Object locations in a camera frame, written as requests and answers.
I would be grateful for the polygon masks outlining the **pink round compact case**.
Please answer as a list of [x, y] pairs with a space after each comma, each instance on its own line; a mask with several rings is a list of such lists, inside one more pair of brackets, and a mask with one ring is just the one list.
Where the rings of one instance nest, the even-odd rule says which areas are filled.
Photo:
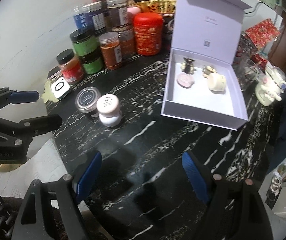
[[96, 103], [99, 113], [105, 117], [116, 116], [120, 112], [120, 102], [114, 94], [106, 94], [101, 96]]

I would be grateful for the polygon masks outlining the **cream white cosmetic jar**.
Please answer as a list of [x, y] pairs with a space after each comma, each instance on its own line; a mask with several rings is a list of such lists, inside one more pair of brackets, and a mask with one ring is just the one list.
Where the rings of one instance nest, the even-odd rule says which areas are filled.
[[208, 76], [208, 88], [215, 93], [225, 93], [226, 90], [226, 77], [218, 73], [211, 73]]

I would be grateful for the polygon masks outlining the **pink cosmetic jar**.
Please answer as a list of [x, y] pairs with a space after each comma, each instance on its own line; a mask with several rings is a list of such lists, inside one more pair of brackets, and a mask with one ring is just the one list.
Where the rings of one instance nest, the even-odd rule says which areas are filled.
[[176, 81], [183, 88], [191, 88], [194, 84], [193, 76], [186, 73], [180, 73], [177, 76]]

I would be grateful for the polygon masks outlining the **bear charm hair clip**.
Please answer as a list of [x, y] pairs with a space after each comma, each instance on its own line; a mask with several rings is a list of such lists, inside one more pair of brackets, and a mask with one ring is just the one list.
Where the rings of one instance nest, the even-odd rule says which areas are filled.
[[204, 66], [202, 69], [203, 77], [208, 78], [210, 74], [217, 73], [212, 66]]

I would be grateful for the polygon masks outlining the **dark bow hair clip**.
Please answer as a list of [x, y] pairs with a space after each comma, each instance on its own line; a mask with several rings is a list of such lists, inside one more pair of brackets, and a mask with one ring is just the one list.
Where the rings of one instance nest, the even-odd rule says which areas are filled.
[[194, 74], [194, 65], [193, 63], [195, 62], [194, 59], [191, 59], [189, 57], [184, 57], [183, 58], [183, 63], [181, 64], [181, 70], [185, 73], [185, 74]]

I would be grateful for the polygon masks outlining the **pale blue white jar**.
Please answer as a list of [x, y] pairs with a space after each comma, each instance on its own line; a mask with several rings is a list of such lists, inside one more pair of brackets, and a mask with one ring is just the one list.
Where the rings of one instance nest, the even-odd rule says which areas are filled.
[[99, 111], [99, 119], [104, 126], [115, 127], [122, 120], [122, 112], [120, 110], [109, 112]]

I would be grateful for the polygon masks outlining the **yellow flower coaster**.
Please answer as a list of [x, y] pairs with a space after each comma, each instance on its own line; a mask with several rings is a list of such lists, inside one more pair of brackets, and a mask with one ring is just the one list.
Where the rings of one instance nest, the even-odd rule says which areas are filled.
[[44, 93], [41, 96], [44, 103], [47, 103], [48, 101], [59, 102], [59, 100], [54, 96], [51, 90], [51, 85], [52, 83], [50, 80], [46, 81], [44, 84]]

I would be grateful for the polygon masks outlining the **white square mini printer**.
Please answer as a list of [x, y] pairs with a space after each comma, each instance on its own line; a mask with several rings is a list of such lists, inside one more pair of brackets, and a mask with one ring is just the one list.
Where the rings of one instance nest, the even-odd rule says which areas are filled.
[[71, 91], [71, 86], [64, 77], [57, 79], [50, 88], [54, 97], [58, 100], [61, 100]]

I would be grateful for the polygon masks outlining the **white open gift box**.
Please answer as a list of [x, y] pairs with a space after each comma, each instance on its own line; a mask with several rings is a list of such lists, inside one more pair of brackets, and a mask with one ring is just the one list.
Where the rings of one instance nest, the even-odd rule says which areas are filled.
[[[176, 0], [174, 29], [161, 115], [236, 130], [248, 121], [243, 94], [232, 68], [241, 35], [241, 0]], [[176, 78], [183, 58], [194, 59], [194, 84], [181, 87]], [[204, 66], [225, 75], [225, 93], [208, 88]]]

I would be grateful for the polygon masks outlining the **upper green jar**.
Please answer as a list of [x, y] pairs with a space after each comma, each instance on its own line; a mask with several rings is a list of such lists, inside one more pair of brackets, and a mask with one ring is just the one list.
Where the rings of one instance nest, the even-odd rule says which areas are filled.
[[98, 48], [97, 39], [90, 29], [77, 29], [69, 37], [78, 56], [86, 56]]

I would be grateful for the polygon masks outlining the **cinnamoroll white mug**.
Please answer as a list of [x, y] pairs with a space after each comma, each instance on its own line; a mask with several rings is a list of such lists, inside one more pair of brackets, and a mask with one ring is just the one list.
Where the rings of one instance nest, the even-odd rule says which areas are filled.
[[286, 76], [281, 68], [271, 65], [265, 67], [265, 74], [255, 87], [257, 100], [265, 107], [274, 101], [281, 102], [282, 94], [286, 89]]

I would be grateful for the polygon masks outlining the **blue label bottle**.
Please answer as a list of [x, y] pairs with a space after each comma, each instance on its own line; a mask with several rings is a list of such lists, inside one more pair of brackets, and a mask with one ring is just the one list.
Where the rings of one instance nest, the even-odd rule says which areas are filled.
[[74, 7], [73, 17], [78, 29], [90, 29], [96, 36], [106, 32], [101, 1]]

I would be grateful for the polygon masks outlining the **dark herb jar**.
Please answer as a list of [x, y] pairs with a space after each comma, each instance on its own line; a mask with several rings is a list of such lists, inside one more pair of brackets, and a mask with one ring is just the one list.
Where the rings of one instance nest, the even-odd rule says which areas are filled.
[[112, 31], [127, 30], [129, 28], [127, 0], [107, 0], [106, 3]]

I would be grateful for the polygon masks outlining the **red patterned gift box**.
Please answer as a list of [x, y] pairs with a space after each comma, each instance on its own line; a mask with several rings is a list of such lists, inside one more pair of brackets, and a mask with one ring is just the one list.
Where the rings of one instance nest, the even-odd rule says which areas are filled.
[[274, 26], [271, 18], [246, 29], [246, 36], [250, 39], [257, 50], [265, 47], [269, 42], [279, 36], [280, 31]]

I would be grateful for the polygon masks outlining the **red tea tin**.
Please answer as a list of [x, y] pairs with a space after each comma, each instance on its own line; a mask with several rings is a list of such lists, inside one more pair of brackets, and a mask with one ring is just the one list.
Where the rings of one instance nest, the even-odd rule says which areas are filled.
[[134, 16], [133, 28], [138, 54], [152, 56], [160, 52], [163, 29], [161, 15], [153, 12], [141, 12]]

